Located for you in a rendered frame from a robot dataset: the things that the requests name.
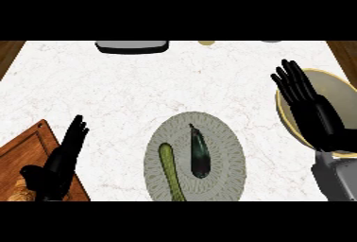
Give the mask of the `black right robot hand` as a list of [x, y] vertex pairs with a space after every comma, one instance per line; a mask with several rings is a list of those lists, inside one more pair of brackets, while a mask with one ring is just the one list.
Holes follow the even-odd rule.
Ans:
[[317, 151], [357, 153], [357, 130], [344, 127], [338, 112], [313, 87], [297, 62], [282, 60], [270, 75], [289, 104], [301, 135]]

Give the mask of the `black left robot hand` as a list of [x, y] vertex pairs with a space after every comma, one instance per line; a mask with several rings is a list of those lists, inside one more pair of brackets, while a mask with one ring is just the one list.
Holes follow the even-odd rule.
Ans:
[[65, 132], [62, 144], [53, 149], [45, 166], [25, 165], [19, 174], [27, 188], [37, 193], [36, 201], [62, 201], [75, 173], [77, 158], [90, 129], [77, 114]]

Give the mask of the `dark purple eggplant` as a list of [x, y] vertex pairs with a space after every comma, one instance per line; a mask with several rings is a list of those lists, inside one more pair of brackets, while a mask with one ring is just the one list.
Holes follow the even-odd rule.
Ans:
[[198, 179], [204, 179], [211, 172], [211, 155], [205, 144], [204, 135], [199, 129], [191, 125], [192, 129], [192, 174]]

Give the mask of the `grey oval placemat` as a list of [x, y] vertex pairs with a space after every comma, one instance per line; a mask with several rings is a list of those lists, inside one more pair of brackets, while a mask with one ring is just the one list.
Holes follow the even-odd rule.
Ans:
[[236, 201], [245, 183], [245, 157], [235, 132], [204, 112], [183, 112], [154, 132], [143, 176], [157, 201]]

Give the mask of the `brown wooden cutting board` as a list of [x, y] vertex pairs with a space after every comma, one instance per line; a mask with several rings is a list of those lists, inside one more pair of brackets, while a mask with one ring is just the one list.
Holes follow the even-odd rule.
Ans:
[[[61, 144], [46, 120], [42, 119], [0, 147], [0, 201], [8, 200], [16, 181], [24, 179], [21, 168], [28, 164], [45, 166], [52, 151]], [[75, 173], [71, 183], [74, 182], [80, 182]], [[71, 200], [71, 186], [64, 200]]]

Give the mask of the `tan bread loaf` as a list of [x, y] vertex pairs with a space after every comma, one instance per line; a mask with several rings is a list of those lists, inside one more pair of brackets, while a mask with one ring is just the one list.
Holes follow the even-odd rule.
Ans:
[[34, 201], [36, 196], [37, 192], [27, 188], [25, 180], [18, 180], [14, 186], [14, 193], [8, 198], [8, 201]]

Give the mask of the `green cucumber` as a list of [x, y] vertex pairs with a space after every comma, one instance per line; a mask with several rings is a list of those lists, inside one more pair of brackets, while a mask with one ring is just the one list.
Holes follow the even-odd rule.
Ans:
[[168, 183], [171, 200], [185, 201], [186, 197], [182, 191], [179, 177], [177, 177], [173, 147], [168, 143], [163, 143], [160, 145], [160, 159], [161, 159], [163, 169], [165, 172], [165, 179]]

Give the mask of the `grey and black appliance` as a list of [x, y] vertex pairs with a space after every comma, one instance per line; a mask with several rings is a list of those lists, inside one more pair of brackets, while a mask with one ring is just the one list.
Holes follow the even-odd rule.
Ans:
[[168, 41], [96, 41], [95, 46], [108, 54], [154, 54], [168, 50]]

